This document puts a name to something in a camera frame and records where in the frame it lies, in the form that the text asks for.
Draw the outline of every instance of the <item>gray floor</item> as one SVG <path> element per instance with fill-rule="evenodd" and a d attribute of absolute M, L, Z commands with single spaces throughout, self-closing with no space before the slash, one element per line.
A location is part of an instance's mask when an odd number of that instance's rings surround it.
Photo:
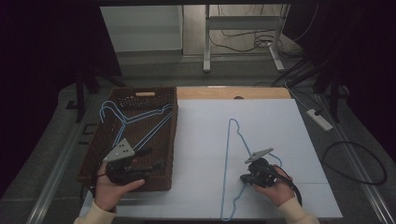
<path fill-rule="evenodd" d="M 257 12 L 259 7 L 251 8 L 249 13 Z M 198 7 L 185 8 L 203 13 Z M 213 7 L 213 13 L 217 13 L 217 8 Z M 249 10 L 245 6 L 242 10 L 224 7 L 224 14 L 241 14 Z M 271 14 L 272 8 L 268 7 L 264 11 Z M 203 22 L 185 23 L 186 29 L 200 29 Z M 197 31 L 191 31 L 190 35 L 185 35 L 183 54 L 181 52 L 152 52 L 152 53 L 120 53 L 119 62 L 124 77 L 120 79 L 126 84 L 134 87 L 155 87 L 155 86 L 270 86 L 280 74 L 276 71 L 271 56 L 267 51 L 252 52 L 252 55 L 231 54 L 227 49 L 213 48 L 216 54 L 212 57 L 211 72 L 203 72 L 203 36 L 189 40 L 197 35 Z M 214 34 L 214 40 L 221 44 L 230 44 L 235 48 L 248 47 L 250 40 L 235 40 L 226 38 L 221 34 Z M 285 67 L 291 67 L 297 62 L 296 59 L 282 59 Z M 73 154 L 67 163 L 64 174 L 59 174 L 62 180 L 56 188 L 53 199 L 50 202 L 49 210 L 45 214 L 43 223 L 72 223 L 78 216 L 80 209 L 80 184 L 76 181 L 81 161 L 86 153 L 87 144 L 91 140 L 94 124 L 99 121 L 97 111 L 100 104 L 108 97 L 110 91 L 115 86 L 105 80 L 98 78 L 102 89 L 98 94 L 86 94 L 87 105 L 92 111 L 87 113 L 82 122 L 82 128 L 75 123 L 77 118 L 76 110 L 65 109 L 69 101 L 76 100 L 76 90 L 74 85 L 65 88 L 60 92 L 59 104 L 53 115 L 47 130 L 42 135 L 35 147 L 30 159 L 25 163 L 18 176 L 0 201 L 0 223 L 25 223 L 29 217 L 35 203 L 42 192 L 43 187 L 52 171 L 60 152 L 68 146 Z M 313 96 L 312 83 L 315 79 L 307 80 L 296 87 L 296 89 Z M 295 91 L 306 106 L 318 109 L 318 106 L 305 95 Z M 375 141 L 364 126 L 357 120 L 348 108 L 345 100 L 340 100 L 338 115 L 340 127 L 350 141 L 355 141 L 373 151 L 384 163 L 389 173 L 389 180 L 384 185 L 378 187 L 378 191 L 383 196 L 389 211 L 396 217 L 396 165 L 390 159 L 383 148 Z M 337 132 L 323 132 L 305 114 L 305 107 L 298 104 L 305 126 L 310 134 L 313 145 L 321 157 L 327 146 L 340 141 Z M 78 130 L 76 139 L 69 139 Z M 381 175 L 378 166 L 365 153 L 359 152 L 362 163 L 367 166 L 370 177 L 374 180 Z M 341 168 L 343 171 L 354 174 L 349 160 L 344 150 L 336 150 L 330 153 L 328 162 Z M 328 223 L 381 223 L 372 207 L 372 202 L 368 199 L 363 187 L 360 184 L 347 180 L 335 172 L 324 167 L 326 176 L 332 187 L 332 191 L 341 209 L 344 218 L 340 220 L 327 221 Z M 114 223 L 143 223 L 143 220 L 115 219 Z M 271 220 L 269 223 L 284 223 L 283 220 Z"/>

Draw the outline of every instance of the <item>power strip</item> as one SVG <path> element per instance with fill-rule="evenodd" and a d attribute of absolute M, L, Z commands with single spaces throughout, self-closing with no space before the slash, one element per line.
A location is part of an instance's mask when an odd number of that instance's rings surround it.
<path fill-rule="evenodd" d="M 310 109 L 306 111 L 306 114 L 317 124 L 322 128 L 325 132 L 328 132 L 329 130 L 332 129 L 332 125 L 327 122 L 326 119 L 324 119 L 321 115 L 315 115 L 316 111 L 314 109 Z"/>

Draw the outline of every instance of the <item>brown plastic basket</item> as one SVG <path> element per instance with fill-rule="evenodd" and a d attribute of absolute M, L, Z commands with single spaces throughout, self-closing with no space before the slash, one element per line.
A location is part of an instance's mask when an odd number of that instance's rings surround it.
<path fill-rule="evenodd" d="M 177 127 L 176 87 L 114 89 L 108 100 L 115 103 L 122 114 L 128 118 L 154 109 L 162 109 L 165 105 L 173 105 L 170 109 L 172 117 L 146 143 L 146 147 L 152 148 L 152 153 L 139 157 L 137 164 L 134 164 L 134 167 L 138 168 L 151 166 L 156 161 L 164 161 L 163 167 L 153 171 L 146 183 L 134 191 L 169 190 L 172 184 Z M 134 147 L 169 112 L 126 125 L 122 138 L 126 138 L 129 144 Z M 113 113 L 105 110 L 105 115 L 104 122 L 100 122 L 96 128 L 77 176 L 77 181 L 87 189 L 91 188 L 95 167 L 103 159 L 104 154 L 112 148 L 121 127 L 120 120 Z"/>

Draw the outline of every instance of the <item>white tabletop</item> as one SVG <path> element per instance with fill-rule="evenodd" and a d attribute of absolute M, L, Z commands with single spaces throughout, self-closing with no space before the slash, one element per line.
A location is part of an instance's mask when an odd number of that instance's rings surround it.
<path fill-rule="evenodd" d="M 229 119 L 236 119 L 250 150 L 272 147 L 303 197 L 304 209 L 319 218 L 342 217 L 317 153 L 294 100 L 178 100 L 172 188 L 132 192 L 118 205 L 118 217 L 142 219 L 219 219 Z M 231 123 L 224 217 L 248 173 L 246 148 Z M 279 162 L 265 156 L 272 164 Z M 88 193 L 80 214 L 92 202 Z M 268 199 L 247 186 L 236 203 L 234 219 L 281 215 Z"/>

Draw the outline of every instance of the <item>wire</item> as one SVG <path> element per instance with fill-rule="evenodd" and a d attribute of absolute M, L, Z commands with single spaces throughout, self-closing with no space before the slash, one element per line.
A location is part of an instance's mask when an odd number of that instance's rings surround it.
<path fill-rule="evenodd" d="M 223 30 L 221 30 L 221 33 L 228 37 L 236 37 L 236 36 L 240 36 L 240 35 L 252 35 L 252 34 L 263 33 L 263 32 L 272 32 L 272 31 L 274 31 L 274 30 L 260 30 L 260 31 L 245 32 L 245 33 L 236 34 L 236 35 L 226 35 L 226 34 L 224 34 Z"/>
<path fill-rule="evenodd" d="M 308 97 L 309 99 L 311 99 L 312 102 L 314 102 L 318 107 L 320 107 L 320 111 L 323 110 L 323 106 L 320 105 L 320 104 L 319 104 L 314 98 L 312 98 L 310 95 L 306 94 L 305 92 L 302 92 L 302 91 L 297 90 L 297 88 L 295 88 L 295 90 L 296 90 L 297 92 L 299 92 L 300 94 L 305 95 L 306 97 Z"/>
<path fill-rule="evenodd" d="M 279 178 L 279 179 L 283 180 L 286 184 L 288 184 L 289 187 L 290 187 L 292 190 L 294 190 L 294 193 L 296 194 L 297 201 L 299 202 L 300 206 L 303 206 L 303 198 L 301 197 L 301 193 L 300 193 L 300 191 L 298 190 L 297 186 L 295 186 L 295 185 L 293 184 L 293 182 L 291 181 L 290 176 L 289 176 L 282 168 L 280 168 L 280 167 L 278 167 L 278 168 L 279 168 L 280 170 L 282 170 L 283 173 L 285 173 L 286 176 L 287 176 L 288 178 L 286 178 L 286 177 L 283 176 L 283 175 L 278 174 L 277 172 L 273 173 L 273 172 L 268 171 L 268 170 L 265 170 L 265 172 L 267 172 L 267 173 L 270 174 L 270 175 L 276 176 L 276 178 Z"/>
<path fill-rule="evenodd" d="M 101 153 L 100 157 L 99 157 L 99 161 L 96 163 L 95 167 L 93 168 L 93 171 L 92 171 L 92 174 L 91 174 L 91 187 L 90 187 L 90 192 L 91 192 L 93 198 L 96 197 L 96 181 L 98 179 L 98 174 L 97 173 L 98 173 L 98 171 L 100 169 L 100 166 L 103 163 L 103 159 L 108 154 L 108 152 L 110 152 L 111 150 L 112 150 L 112 148 L 103 151 Z"/>
<path fill-rule="evenodd" d="M 317 16 L 318 8 L 319 8 L 319 4 L 317 4 L 317 9 L 315 9 L 314 17 L 312 18 L 311 22 L 309 23 L 308 28 L 306 28 L 305 32 L 302 35 L 300 35 L 299 37 L 293 39 L 294 42 L 296 40 L 300 39 L 301 37 L 303 37 L 306 34 L 306 32 L 308 32 L 309 28 L 311 28 L 311 25 L 314 22 L 315 17 Z"/>
<path fill-rule="evenodd" d="M 220 44 L 214 43 L 213 40 L 212 40 L 212 38 L 211 38 L 210 36 L 209 36 L 209 40 L 210 40 L 210 42 L 212 42 L 212 44 L 213 44 L 214 46 L 222 47 L 222 48 L 226 48 L 226 49 L 231 49 L 231 50 L 234 50 L 234 51 L 237 51 L 237 52 L 249 52 L 249 51 L 252 51 L 252 50 L 254 50 L 254 49 L 256 49 L 256 48 L 258 48 L 258 47 L 260 46 L 260 45 L 256 45 L 256 46 L 254 46 L 254 47 L 251 48 L 251 49 L 233 49 L 233 48 L 230 48 L 230 47 L 225 46 L 225 45 L 220 45 Z"/>
<path fill-rule="evenodd" d="M 274 13 L 274 16 L 275 16 L 275 12 L 274 12 L 274 5 L 271 5 L 271 10 L 273 11 L 273 13 Z"/>
<path fill-rule="evenodd" d="M 303 66 L 305 63 L 308 63 L 308 60 L 306 58 L 302 58 L 299 62 L 297 62 L 293 67 L 291 67 L 290 69 L 288 69 L 286 72 L 284 72 L 280 77 L 278 77 L 277 79 L 274 80 L 274 82 L 271 84 L 271 87 L 275 87 L 276 83 L 284 78 L 287 77 L 291 72 L 293 72 L 294 70 L 300 68 L 301 66 Z"/>
<path fill-rule="evenodd" d="M 220 15 L 220 9 L 221 9 L 221 14 L 222 14 L 223 16 L 225 16 L 224 13 L 222 12 L 222 6 L 221 6 L 221 5 L 218 5 L 218 13 L 219 13 L 219 15 Z"/>
<path fill-rule="evenodd" d="M 294 96 L 294 99 L 295 99 L 298 103 L 300 103 L 301 105 L 303 105 L 303 106 L 306 108 L 306 110 L 309 110 L 308 106 L 306 106 L 305 104 L 303 104 L 303 102 L 300 101 L 300 99 L 294 94 L 294 92 L 291 91 L 291 90 L 289 89 L 287 82 L 288 82 L 288 81 L 286 80 L 286 81 L 285 81 L 285 87 L 286 87 L 286 89 L 289 90 L 289 92 L 291 93 L 291 95 Z"/>
<path fill-rule="evenodd" d="M 352 177 L 350 175 L 346 175 L 345 173 L 343 173 L 342 171 L 339 171 L 337 169 L 335 169 L 334 167 L 330 166 L 329 163 L 327 163 L 326 160 L 326 156 L 328 154 L 329 151 L 331 151 L 331 149 L 333 149 L 335 146 L 341 145 L 341 144 L 350 144 L 350 145 L 354 145 L 354 146 L 358 146 L 359 148 L 363 149 L 364 151 L 366 151 L 367 153 L 369 153 L 377 162 L 378 164 L 381 166 L 382 169 L 382 173 L 383 173 L 383 177 L 380 181 L 377 182 L 368 182 L 368 181 L 363 181 L 363 180 L 359 180 L 355 177 Z M 327 167 L 329 167 L 331 170 L 335 171 L 337 174 L 345 177 L 346 179 L 350 179 L 353 180 L 355 182 L 361 183 L 361 184 L 366 184 L 366 185 L 382 185 L 385 182 L 387 182 L 388 179 L 388 173 L 387 170 L 385 169 L 384 165 L 382 164 L 382 162 L 379 160 L 379 158 L 373 153 L 371 152 L 367 147 L 364 147 L 358 143 L 355 142 L 349 142 L 349 141 L 341 141 L 341 142 L 336 142 L 331 144 L 330 146 L 328 146 L 323 154 L 322 159 L 320 160 L 320 163 L 322 163 L 323 165 L 326 165 Z"/>
<path fill-rule="evenodd" d="M 293 58 L 303 58 L 305 56 L 304 49 L 295 49 L 289 52 L 286 52 L 283 47 L 285 45 L 281 42 L 280 46 L 278 46 L 278 54 L 283 58 L 293 59 Z"/>
<path fill-rule="evenodd" d="M 271 45 L 269 42 L 272 44 L 274 37 L 272 35 L 256 35 L 257 32 L 254 34 L 254 44 L 258 45 L 260 49 L 268 49 Z M 261 37 L 270 37 L 272 40 L 267 40 L 267 39 L 261 39 Z"/>
<path fill-rule="evenodd" d="M 253 6 L 253 5 L 250 5 L 250 8 L 249 8 L 248 11 L 244 14 L 244 16 L 246 16 L 246 15 L 250 12 L 252 6 Z"/>

